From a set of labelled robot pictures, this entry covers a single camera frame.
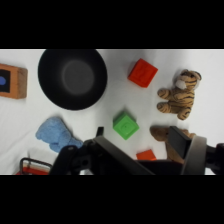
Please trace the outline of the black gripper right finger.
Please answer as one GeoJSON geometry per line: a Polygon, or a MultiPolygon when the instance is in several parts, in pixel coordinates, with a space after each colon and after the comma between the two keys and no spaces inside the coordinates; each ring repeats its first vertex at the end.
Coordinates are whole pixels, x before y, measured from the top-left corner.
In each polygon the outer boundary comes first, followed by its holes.
{"type": "Polygon", "coordinates": [[[182,175],[203,175],[205,173],[207,139],[185,135],[176,126],[169,128],[168,143],[182,157],[182,175]]]}

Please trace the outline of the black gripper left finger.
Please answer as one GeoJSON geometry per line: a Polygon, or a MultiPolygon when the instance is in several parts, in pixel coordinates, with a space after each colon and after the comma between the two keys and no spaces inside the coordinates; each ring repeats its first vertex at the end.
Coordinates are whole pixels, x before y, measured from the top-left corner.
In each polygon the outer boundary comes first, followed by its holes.
{"type": "Polygon", "coordinates": [[[153,175],[103,136],[86,142],[94,175],[153,175]]]}

